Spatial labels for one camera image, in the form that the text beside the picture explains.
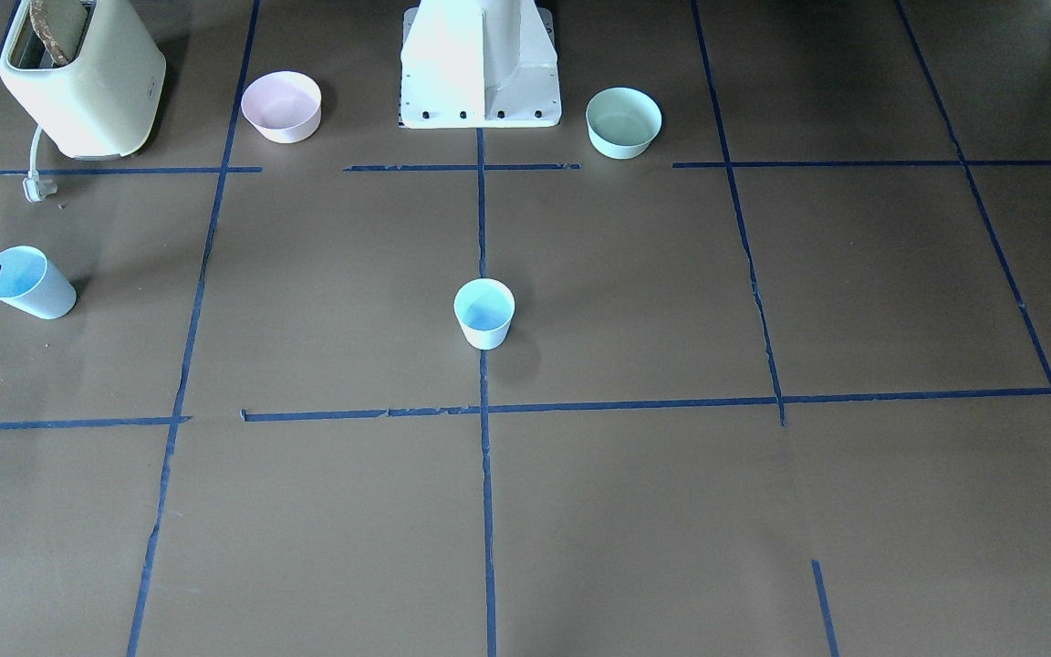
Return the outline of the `light blue cup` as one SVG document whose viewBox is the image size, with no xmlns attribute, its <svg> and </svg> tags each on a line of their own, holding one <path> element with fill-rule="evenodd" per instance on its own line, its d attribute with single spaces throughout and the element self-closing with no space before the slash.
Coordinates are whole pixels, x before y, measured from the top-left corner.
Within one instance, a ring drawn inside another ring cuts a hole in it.
<svg viewBox="0 0 1051 657">
<path fill-rule="evenodd" d="M 489 350 L 504 342 L 516 304 L 513 292 L 500 280 L 476 278 L 459 287 L 452 308 L 468 344 Z"/>
<path fill-rule="evenodd" d="M 59 319 L 77 302 L 69 279 L 40 249 L 28 245 L 0 251 L 0 302 L 37 319 Z"/>
</svg>

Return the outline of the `white power plug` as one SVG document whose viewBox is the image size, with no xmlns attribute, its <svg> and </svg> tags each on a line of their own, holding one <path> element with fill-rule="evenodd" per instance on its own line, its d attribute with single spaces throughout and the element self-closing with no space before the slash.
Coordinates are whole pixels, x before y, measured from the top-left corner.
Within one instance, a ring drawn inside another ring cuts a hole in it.
<svg viewBox="0 0 1051 657">
<path fill-rule="evenodd" d="M 28 170 L 26 170 L 24 182 L 22 182 L 24 198 L 29 203 L 42 203 L 58 190 L 57 183 L 51 178 L 41 174 L 40 168 L 38 168 L 38 150 L 40 150 L 43 132 L 45 131 L 41 126 L 37 126 L 34 130 L 28 150 Z"/>
</svg>

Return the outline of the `cream toaster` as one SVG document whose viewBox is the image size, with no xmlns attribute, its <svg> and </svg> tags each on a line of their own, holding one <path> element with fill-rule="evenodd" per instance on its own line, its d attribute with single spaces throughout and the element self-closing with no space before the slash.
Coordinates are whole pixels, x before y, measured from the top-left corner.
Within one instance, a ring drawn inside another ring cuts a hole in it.
<svg viewBox="0 0 1051 657">
<path fill-rule="evenodd" d="M 34 29 L 32 1 L 14 13 L 0 78 L 58 149 L 76 161 L 141 150 L 159 112 L 166 58 L 130 1 L 78 1 L 77 52 L 58 64 Z"/>
</svg>

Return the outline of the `bread slice in toaster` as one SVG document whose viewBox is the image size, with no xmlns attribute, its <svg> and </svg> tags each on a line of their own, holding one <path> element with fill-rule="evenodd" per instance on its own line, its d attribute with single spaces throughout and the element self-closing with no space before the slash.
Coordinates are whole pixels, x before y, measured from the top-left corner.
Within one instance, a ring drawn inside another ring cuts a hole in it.
<svg viewBox="0 0 1051 657">
<path fill-rule="evenodd" d="M 88 28 L 90 9 L 83 1 L 29 1 L 29 21 L 54 67 L 70 64 Z"/>
</svg>

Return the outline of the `pink bowl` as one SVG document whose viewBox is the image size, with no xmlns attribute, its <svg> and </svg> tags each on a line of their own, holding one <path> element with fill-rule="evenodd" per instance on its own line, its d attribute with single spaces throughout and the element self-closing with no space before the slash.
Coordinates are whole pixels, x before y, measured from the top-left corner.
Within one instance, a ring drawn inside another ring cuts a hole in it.
<svg viewBox="0 0 1051 657">
<path fill-rule="evenodd" d="M 322 99 L 317 82 L 303 71 L 270 71 L 243 91 L 239 109 L 268 141 L 296 144 L 317 132 Z"/>
</svg>

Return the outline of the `green bowl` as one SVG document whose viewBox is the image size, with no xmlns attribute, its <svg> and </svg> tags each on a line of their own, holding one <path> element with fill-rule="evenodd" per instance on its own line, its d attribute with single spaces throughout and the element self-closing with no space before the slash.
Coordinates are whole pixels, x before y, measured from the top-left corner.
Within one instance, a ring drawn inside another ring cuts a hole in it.
<svg viewBox="0 0 1051 657">
<path fill-rule="evenodd" d="M 628 161 L 644 153 L 659 136 L 663 112 L 647 93 L 614 87 L 588 101 L 588 138 L 597 153 L 614 161 Z"/>
</svg>

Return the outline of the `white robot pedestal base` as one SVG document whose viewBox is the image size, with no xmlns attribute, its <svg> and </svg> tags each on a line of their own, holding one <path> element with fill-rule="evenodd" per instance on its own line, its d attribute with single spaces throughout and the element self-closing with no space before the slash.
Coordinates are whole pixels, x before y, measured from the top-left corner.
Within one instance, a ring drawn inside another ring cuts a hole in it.
<svg viewBox="0 0 1051 657">
<path fill-rule="evenodd" d="M 403 14 L 400 124 L 534 129 L 562 118 L 552 9 L 535 1 L 421 1 Z"/>
</svg>

